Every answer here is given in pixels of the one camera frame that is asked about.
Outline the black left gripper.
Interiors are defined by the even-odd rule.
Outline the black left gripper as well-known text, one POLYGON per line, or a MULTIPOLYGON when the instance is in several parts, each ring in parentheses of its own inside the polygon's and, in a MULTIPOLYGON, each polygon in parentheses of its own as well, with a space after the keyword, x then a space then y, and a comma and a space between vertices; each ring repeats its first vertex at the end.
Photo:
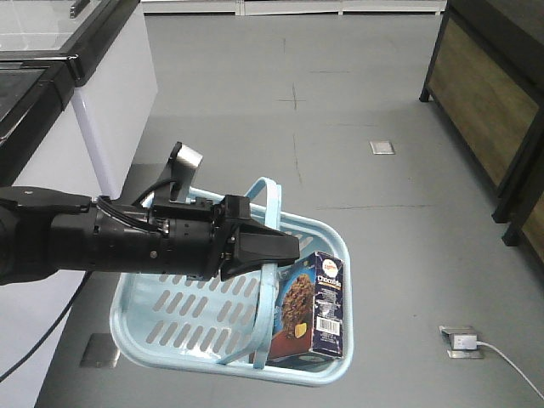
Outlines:
POLYGON ((286 266, 300 257, 298 238, 251 224, 249 200, 227 195, 214 204, 203 197, 185 204, 159 201, 149 208, 97 199, 91 231, 91 269, 107 272, 181 274, 227 281, 286 266))

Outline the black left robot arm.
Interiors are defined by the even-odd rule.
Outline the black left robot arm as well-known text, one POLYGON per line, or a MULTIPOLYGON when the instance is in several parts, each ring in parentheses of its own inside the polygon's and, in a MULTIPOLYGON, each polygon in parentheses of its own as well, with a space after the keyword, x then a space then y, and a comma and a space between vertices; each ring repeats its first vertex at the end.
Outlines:
POLYGON ((185 275, 226 281, 300 256, 298 240, 252 218, 250 200, 227 195, 150 207, 28 186, 1 189, 1 282, 57 271, 185 275))

